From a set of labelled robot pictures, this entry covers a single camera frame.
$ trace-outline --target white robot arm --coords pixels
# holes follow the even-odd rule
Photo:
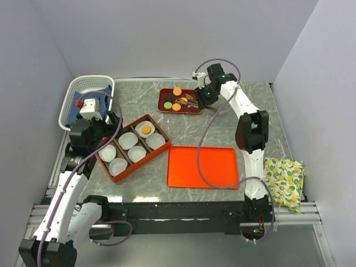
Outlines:
[[[232,74],[225,74],[220,64],[214,64],[209,67],[208,73],[209,75],[204,72],[193,73],[193,78],[198,81],[199,88],[195,90],[195,93],[197,95],[200,108],[204,108],[205,106],[215,102],[218,95],[222,95],[223,98],[228,100],[233,95],[236,86],[238,87],[236,95],[229,102],[230,106],[239,118],[239,125],[236,130],[236,142],[243,153],[246,177],[256,176],[263,178],[264,146],[268,139],[267,112],[260,111],[249,100],[240,85],[237,85],[235,76]],[[244,125],[244,118],[250,120],[251,123],[245,121],[246,124]],[[248,138],[246,135],[249,134],[249,131],[251,133],[250,141],[253,143],[250,147],[249,144],[244,144],[246,143],[246,138]],[[265,195],[268,195],[268,193],[260,181],[249,180],[246,182],[245,195],[251,200],[258,200],[264,198]]]

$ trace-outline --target red tray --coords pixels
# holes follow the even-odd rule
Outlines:
[[[196,146],[171,146],[168,152],[167,186],[212,188],[204,182],[196,163]],[[229,186],[239,181],[238,162],[233,148],[202,147],[200,167],[213,185]]]
[[[188,107],[187,105],[181,105],[181,110],[180,111],[173,111],[172,109],[170,109],[170,110],[165,109],[164,104],[166,102],[165,97],[167,95],[173,95],[173,89],[170,89],[170,88],[161,89],[159,100],[158,100],[158,109],[159,109],[159,111],[164,112],[164,113],[175,113],[175,114],[200,114],[201,113],[201,110],[199,108],[197,108],[197,107]],[[180,96],[173,95],[172,104],[176,103],[176,101],[180,97],[186,97],[189,102],[193,102],[193,103],[197,104],[197,100],[196,100],[196,96],[195,96],[194,90],[182,89],[182,94]]]

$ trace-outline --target lemon print cloth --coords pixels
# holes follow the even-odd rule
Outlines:
[[[302,161],[265,159],[265,176],[276,205],[300,212],[305,166]]]

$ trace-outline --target gray marble surface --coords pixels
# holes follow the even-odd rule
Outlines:
[[[116,81],[115,98],[123,112],[124,126],[149,113],[164,129],[176,146],[197,146],[204,129],[214,115],[203,110],[199,115],[177,115],[161,113],[157,109],[159,92],[162,88],[196,88],[195,81]],[[291,159],[289,146],[282,128],[274,98],[268,83],[242,83],[242,89],[261,110],[269,113],[269,141],[265,156]],[[238,118],[226,107],[214,121],[204,146],[233,147],[236,150],[239,177],[245,177],[242,153],[235,143]],[[110,202],[175,202],[175,201],[224,201],[243,200],[245,186],[237,190],[183,189],[166,185],[168,152],[154,158],[117,184],[107,176],[99,162],[80,197],[88,195],[107,196]]]

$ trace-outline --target plastic basket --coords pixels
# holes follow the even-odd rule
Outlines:
[[[111,96],[113,96],[115,82],[109,76],[104,75],[87,75],[80,76],[75,78],[71,84],[69,85],[68,91],[66,93],[65,100],[62,105],[60,117],[58,119],[58,123],[60,127],[66,131],[70,131],[68,127],[66,127],[66,123],[68,121],[69,114],[71,112],[72,102],[74,101],[75,92],[79,93],[87,93],[91,91],[97,91],[101,89],[105,89],[108,85],[111,86]],[[109,104],[109,111],[111,111],[112,99]],[[109,117],[106,116],[106,123],[109,122]]]

